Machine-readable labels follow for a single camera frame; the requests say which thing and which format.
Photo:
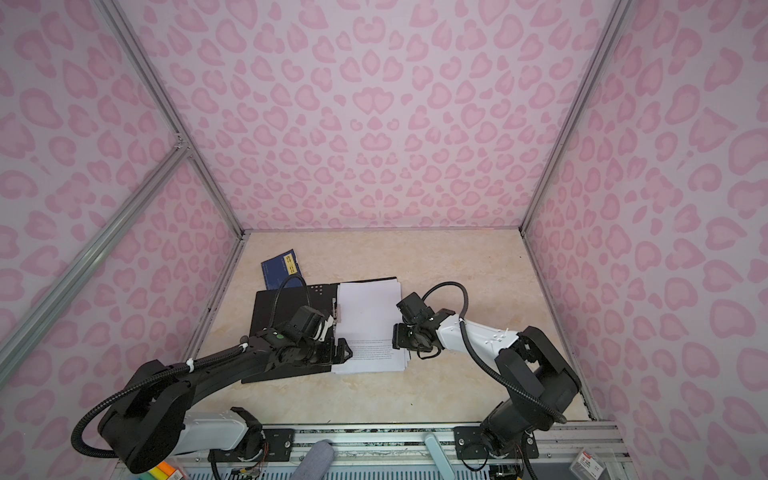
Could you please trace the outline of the paper sheet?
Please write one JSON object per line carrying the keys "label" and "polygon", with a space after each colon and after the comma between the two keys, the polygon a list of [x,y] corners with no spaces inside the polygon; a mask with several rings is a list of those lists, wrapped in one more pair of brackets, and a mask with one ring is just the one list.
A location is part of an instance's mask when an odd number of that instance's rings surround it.
{"label": "paper sheet", "polygon": [[396,277],[338,285],[336,336],[344,338],[352,358],[334,365],[337,375],[403,372],[410,355],[392,346],[394,327],[402,320],[396,306],[402,287]]}

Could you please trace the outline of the red folder black inside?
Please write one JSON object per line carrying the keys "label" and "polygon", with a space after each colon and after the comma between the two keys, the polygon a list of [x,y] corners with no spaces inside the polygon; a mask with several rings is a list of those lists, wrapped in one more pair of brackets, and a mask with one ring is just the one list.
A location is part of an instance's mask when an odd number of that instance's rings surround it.
{"label": "red folder black inside", "polygon": [[[255,297],[250,333],[255,335],[269,326],[274,328],[284,327],[299,312],[300,308],[310,306],[335,318],[335,325],[329,334],[334,333],[336,336],[336,297],[339,284],[304,286],[299,280],[293,279],[286,284],[282,291],[277,291],[277,289],[259,291]],[[252,375],[243,379],[242,382],[247,384],[304,375],[333,373],[332,367],[314,366],[301,368],[286,365],[266,373]]]}

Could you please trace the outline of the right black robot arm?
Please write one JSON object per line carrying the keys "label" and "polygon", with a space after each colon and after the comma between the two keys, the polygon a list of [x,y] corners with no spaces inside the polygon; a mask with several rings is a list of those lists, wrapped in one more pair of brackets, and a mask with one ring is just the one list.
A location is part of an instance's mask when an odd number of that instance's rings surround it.
{"label": "right black robot arm", "polygon": [[397,304],[402,321],[393,327],[393,347],[432,358],[445,351],[467,354],[508,398],[480,423],[479,450],[494,457],[520,455],[535,443],[535,431],[567,422],[565,411],[581,381],[539,328],[503,331],[466,320],[460,312],[438,311],[416,293]]}

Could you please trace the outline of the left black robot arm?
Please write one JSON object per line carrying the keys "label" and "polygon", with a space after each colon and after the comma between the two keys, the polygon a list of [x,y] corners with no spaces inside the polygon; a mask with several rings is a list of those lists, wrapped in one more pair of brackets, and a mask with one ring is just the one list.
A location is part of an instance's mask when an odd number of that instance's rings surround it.
{"label": "left black robot arm", "polygon": [[198,451],[260,461],[267,455],[267,440],[262,423],[247,409],[193,414],[191,408],[256,375],[342,365],[352,356],[347,340],[336,337],[332,317],[303,306],[287,323],[245,336],[220,352],[172,365],[143,364],[122,390],[84,414],[70,444],[85,457],[118,459],[135,474]]}

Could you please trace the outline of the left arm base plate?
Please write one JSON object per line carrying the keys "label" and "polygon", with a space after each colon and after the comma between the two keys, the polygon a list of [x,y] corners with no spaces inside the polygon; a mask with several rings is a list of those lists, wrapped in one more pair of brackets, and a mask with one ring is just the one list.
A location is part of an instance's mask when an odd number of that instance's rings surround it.
{"label": "left arm base plate", "polygon": [[290,458],[294,438],[294,429],[249,430],[232,450],[211,450],[208,460],[216,463],[286,462]]}

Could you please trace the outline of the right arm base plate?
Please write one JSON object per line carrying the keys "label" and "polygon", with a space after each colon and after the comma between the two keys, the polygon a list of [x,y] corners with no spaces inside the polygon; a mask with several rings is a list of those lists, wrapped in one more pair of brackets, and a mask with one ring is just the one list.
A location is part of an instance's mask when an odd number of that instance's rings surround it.
{"label": "right arm base plate", "polygon": [[456,455],[460,460],[538,459],[539,450],[532,433],[496,435],[480,425],[456,426],[452,429]]}

